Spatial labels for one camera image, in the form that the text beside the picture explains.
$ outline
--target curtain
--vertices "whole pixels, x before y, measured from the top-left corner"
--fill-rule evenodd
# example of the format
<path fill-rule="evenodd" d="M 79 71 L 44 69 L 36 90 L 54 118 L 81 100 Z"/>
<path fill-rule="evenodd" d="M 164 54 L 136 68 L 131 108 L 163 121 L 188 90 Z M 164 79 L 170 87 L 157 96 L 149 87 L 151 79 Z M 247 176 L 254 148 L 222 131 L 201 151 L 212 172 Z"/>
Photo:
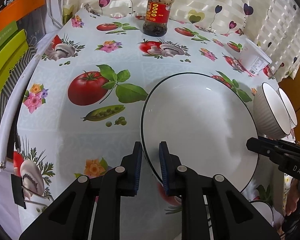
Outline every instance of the curtain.
<path fill-rule="evenodd" d="M 87 5 L 110 17 L 144 16 L 147 0 L 64 0 L 63 22 Z M 294 0 L 175 0 L 170 18 L 229 35 L 245 33 L 272 59 L 279 82 L 300 65 L 300 9 Z"/>

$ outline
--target ribbed white bowl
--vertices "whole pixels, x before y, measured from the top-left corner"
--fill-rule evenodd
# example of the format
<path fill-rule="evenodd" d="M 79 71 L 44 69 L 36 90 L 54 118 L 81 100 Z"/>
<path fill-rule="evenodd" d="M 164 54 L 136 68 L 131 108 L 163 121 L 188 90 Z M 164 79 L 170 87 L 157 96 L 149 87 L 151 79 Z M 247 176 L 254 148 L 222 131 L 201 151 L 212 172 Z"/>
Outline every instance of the ribbed white bowl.
<path fill-rule="evenodd" d="M 283 104 L 286 107 L 286 110 L 288 112 L 289 119 L 290 119 L 290 126 L 291 126 L 291 128 L 295 128 L 298 124 L 296 112 L 294 111 L 293 106 L 292 106 L 288 96 L 281 88 L 278 89 L 278 93 L 279 93 L 279 96 L 281 97 Z"/>
<path fill-rule="evenodd" d="M 278 93 L 268 84 L 258 87 L 253 100 L 253 117 L 257 130 L 272 139 L 290 134 L 290 119 Z"/>

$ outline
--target jar label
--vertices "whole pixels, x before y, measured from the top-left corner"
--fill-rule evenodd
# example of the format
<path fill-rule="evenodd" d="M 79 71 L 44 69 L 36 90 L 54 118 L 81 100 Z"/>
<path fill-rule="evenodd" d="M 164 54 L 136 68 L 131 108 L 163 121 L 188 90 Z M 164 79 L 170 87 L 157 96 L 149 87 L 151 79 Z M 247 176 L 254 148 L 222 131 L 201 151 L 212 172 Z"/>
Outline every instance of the jar label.
<path fill-rule="evenodd" d="M 171 5 L 148 2 L 146 20 L 155 23 L 167 23 Z"/>

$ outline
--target jar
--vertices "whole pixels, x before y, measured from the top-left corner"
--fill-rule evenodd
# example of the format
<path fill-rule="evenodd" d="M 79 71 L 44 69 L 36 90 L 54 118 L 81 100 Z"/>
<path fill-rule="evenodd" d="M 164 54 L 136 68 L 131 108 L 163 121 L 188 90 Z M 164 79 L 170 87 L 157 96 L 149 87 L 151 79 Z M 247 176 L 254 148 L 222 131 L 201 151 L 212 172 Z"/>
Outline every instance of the jar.
<path fill-rule="evenodd" d="M 174 0 L 148 0 L 146 20 L 142 27 L 144 34 L 154 37 L 166 34 L 173 2 Z"/>

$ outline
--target floral tablecloth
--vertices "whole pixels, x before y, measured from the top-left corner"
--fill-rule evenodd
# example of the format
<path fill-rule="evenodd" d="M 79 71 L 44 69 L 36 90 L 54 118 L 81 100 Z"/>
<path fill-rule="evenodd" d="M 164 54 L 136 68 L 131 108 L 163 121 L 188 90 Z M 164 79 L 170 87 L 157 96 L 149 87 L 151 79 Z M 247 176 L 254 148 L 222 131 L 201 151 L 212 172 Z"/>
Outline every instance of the floral tablecloth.
<path fill-rule="evenodd" d="M 100 176 L 140 141 L 140 117 L 151 89 L 164 77 L 198 72 L 222 81 L 252 111 L 256 87 L 278 84 L 266 67 L 253 76 L 236 60 L 241 30 L 214 34 L 170 20 L 161 38 L 144 35 L 142 17 L 114 19 L 81 9 L 39 62 L 21 107 L 22 153 L 15 170 L 24 185 L 55 199 L 81 174 Z M 272 204 L 272 166 L 259 161 L 248 198 Z M 29 192 L 26 198 L 42 200 Z M 24 230 L 44 210 L 19 208 Z M 121 239 L 173 239 L 181 232 L 180 201 L 164 195 L 145 159 L 135 198 L 122 198 Z M 47 239 L 52 232 L 40 232 Z"/>

